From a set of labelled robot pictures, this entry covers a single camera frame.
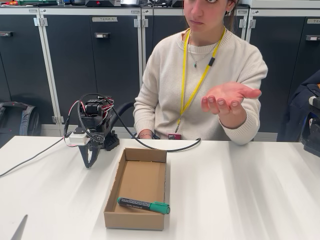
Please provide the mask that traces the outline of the person's left hand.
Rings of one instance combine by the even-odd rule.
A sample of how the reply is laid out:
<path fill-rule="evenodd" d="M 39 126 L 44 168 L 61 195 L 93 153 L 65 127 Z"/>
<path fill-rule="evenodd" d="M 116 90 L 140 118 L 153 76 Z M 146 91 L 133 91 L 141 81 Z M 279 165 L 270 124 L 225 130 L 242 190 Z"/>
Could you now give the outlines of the person's left hand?
<path fill-rule="evenodd" d="M 210 112 L 219 117 L 233 116 L 243 119 L 245 99 L 255 100 L 261 95 L 259 89 L 250 88 L 242 83 L 227 82 L 211 88 L 201 99 L 203 112 Z"/>

